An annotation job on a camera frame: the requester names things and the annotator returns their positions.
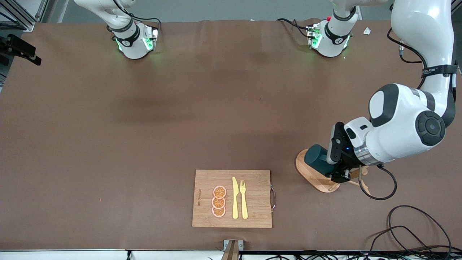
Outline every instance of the cutting board handle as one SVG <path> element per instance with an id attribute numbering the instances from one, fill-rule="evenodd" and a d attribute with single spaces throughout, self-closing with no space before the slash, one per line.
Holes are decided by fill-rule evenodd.
<path id="1" fill-rule="evenodd" d="M 276 191 L 274 191 L 273 184 L 270 184 L 269 186 L 271 187 L 270 192 L 273 193 L 273 206 L 271 206 L 271 212 L 273 212 L 276 207 Z M 271 193 L 269 194 L 269 201 L 271 203 Z"/>

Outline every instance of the white robotic arm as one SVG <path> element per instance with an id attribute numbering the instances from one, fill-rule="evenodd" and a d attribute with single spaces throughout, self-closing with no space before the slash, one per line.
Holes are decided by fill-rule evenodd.
<path id="1" fill-rule="evenodd" d="M 313 25 L 309 40 L 311 48 L 326 57 L 335 57 L 347 47 L 350 32 L 358 20 L 356 6 L 373 6 L 388 0 L 329 0 L 334 5 L 330 20 Z"/>
<path id="2" fill-rule="evenodd" d="M 335 182 L 349 180 L 348 171 L 416 155 L 438 145 L 455 116 L 454 32 L 450 0 L 396 0 L 392 28 L 423 58 L 420 89 L 400 84 L 380 88 L 369 101 L 369 120 L 360 117 L 332 128 L 326 162 L 319 146 L 305 162 Z M 437 36 L 428 33 L 437 31 Z"/>
<path id="3" fill-rule="evenodd" d="M 134 21 L 124 12 L 136 0 L 74 0 L 75 3 L 103 19 L 115 35 L 119 50 L 127 58 L 140 59 L 154 50 L 158 30 Z"/>

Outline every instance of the green led light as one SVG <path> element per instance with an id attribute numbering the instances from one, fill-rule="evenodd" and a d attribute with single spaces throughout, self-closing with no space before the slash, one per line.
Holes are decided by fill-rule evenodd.
<path id="1" fill-rule="evenodd" d="M 152 50 L 153 49 L 152 41 L 150 39 L 143 38 L 143 42 L 145 43 L 147 50 Z"/>
<path id="2" fill-rule="evenodd" d="M 322 35 L 319 33 L 318 36 L 313 40 L 313 48 L 317 48 L 319 46 L 319 43 L 322 40 Z"/>
<path id="3" fill-rule="evenodd" d="M 350 37 L 348 36 L 348 38 L 346 38 L 345 40 L 345 45 L 343 46 L 343 48 L 346 48 L 347 47 L 347 44 L 348 44 L 348 40 L 350 39 Z"/>
<path id="4" fill-rule="evenodd" d="M 115 39 L 115 42 L 117 43 L 117 46 L 119 46 L 119 51 L 122 51 L 122 47 L 120 47 L 120 43 L 119 43 L 119 41 L 117 40 L 117 38 Z"/>

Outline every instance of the metal handle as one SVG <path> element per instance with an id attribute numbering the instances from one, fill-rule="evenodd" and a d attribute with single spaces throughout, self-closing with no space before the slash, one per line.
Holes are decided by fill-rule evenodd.
<path id="1" fill-rule="evenodd" d="M 274 191 L 273 184 L 270 184 L 269 186 L 271 187 L 271 191 L 273 192 L 273 202 L 274 202 L 274 204 L 271 207 L 271 212 L 273 212 L 274 208 L 276 207 L 276 191 Z"/>

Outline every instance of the brown table surface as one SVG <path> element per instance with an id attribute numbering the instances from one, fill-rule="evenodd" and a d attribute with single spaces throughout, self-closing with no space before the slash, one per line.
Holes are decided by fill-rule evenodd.
<path id="1" fill-rule="evenodd" d="M 398 180 L 387 201 L 350 184 L 318 192 L 294 167 L 302 149 L 328 145 L 334 123 L 368 116 L 381 86 L 417 86 L 421 67 L 400 61 L 389 26 L 358 22 L 329 59 L 280 22 L 170 23 L 161 53 L 129 60 L 103 24 L 37 24 L 23 38 L 42 65 L 15 59 L 0 95 L 0 249 L 215 249 L 224 239 L 249 250 L 368 249 L 400 204 L 430 213 L 461 246 L 460 117 L 436 148 L 387 164 Z M 271 170 L 273 228 L 193 228 L 196 169 Z M 393 187 L 378 169 L 365 182 L 376 196 Z M 446 243 L 410 210 L 393 224 Z M 400 248 L 383 236 L 375 249 Z"/>

